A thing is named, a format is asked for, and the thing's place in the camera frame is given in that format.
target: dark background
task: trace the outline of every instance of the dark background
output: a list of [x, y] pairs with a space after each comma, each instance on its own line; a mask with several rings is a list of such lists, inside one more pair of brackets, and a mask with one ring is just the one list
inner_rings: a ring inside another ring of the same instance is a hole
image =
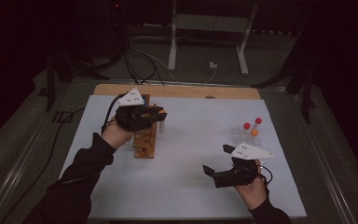
[[[246, 4], [240, 3], [234, 11], [229, 5], [238, 2], [183, 0], [178, 1], [178, 11], [240, 16]], [[32, 78], [46, 68], [50, 49], [92, 62], [91, 54], [109, 54], [121, 46], [113, 42], [103, 49], [92, 41], [94, 36], [112, 35], [122, 42], [126, 35], [123, 30], [98, 30], [92, 24], [106, 18], [117, 29], [117, 23], [126, 25], [123, 22], [171, 23], [171, 1], [121, 1], [120, 8], [115, 8], [116, 3], [0, 1], [0, 127], [34, 90]], [[284, 69], [312, 60], [313, 83], [322, 89], [358, 159], [358, 1], [262, 1], [253, 28], [256, 33], [301, 32]]]

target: black sleeve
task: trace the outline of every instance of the black sleeve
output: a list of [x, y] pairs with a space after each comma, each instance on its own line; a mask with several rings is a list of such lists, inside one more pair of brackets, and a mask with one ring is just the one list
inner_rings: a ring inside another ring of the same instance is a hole
[[73, 163], [48, 187], [46, 195], [23, 223], [87, 223], [90, 195], [103, 168], [112, 164], [115, 151], [95, 133], [92, 146], [78, 150]]
[[292, 220], [281, 209], [272, 206], [269, 198], [254, 210], [249, 210], [257, 224], [291, 224]]

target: person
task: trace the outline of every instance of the person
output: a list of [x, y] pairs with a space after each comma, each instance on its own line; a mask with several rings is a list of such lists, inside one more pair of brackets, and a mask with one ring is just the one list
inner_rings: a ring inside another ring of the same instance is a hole
[[[137, 133], [120, 128], [115, 121], [107, 124], [102, 135], [93, 134], [92, 146], [81, 148], [62, 177], [48, 187], [24, 224], [87, 223], [91, 211], [90, 195], [101, 171], [113, 163], [113, 154]], [[269, 202], [262, 178], [247, 186], [236, 186], [257, 224], [291, 223], [290, 218]]]

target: white triangular marker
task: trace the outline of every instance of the white triangular marker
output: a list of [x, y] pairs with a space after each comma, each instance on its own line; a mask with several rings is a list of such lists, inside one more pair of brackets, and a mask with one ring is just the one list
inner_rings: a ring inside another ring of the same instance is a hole
[[116, 105], [118, 106], [143, 105], [144, 103], [145, 100], [136, 87], [116, 101]]
[[255, 160], [273, 157], [274, 154], [260, 147], [254, 147], [247, 143], [242, 143], [231, 152], [231, 156], [243, 160]]

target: hand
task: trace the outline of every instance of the hand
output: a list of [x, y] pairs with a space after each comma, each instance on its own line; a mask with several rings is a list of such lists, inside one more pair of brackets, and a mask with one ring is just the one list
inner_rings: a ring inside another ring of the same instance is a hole
[[118, 149], [119, 147], [123, 146], [126, 142], [129, 142], [132, 139], [132, 137], [137, 133], [128, 132], [120, 128], [117, 122], [111, 121], [106, 125], [106, 128], [104, 129], [102, 134], [102, 138], [111, 147]]
[[[257, 165], [260, 165], [259, 160], [255, 160], [255, 162]], [[246, 186], [235, 186], [234, 188], [240, 194], [243, 202], [246, 204], [249, 210], [254, 210], [267, 199], [265, 183], [263, 178], [259, 175], [251, 184]]]

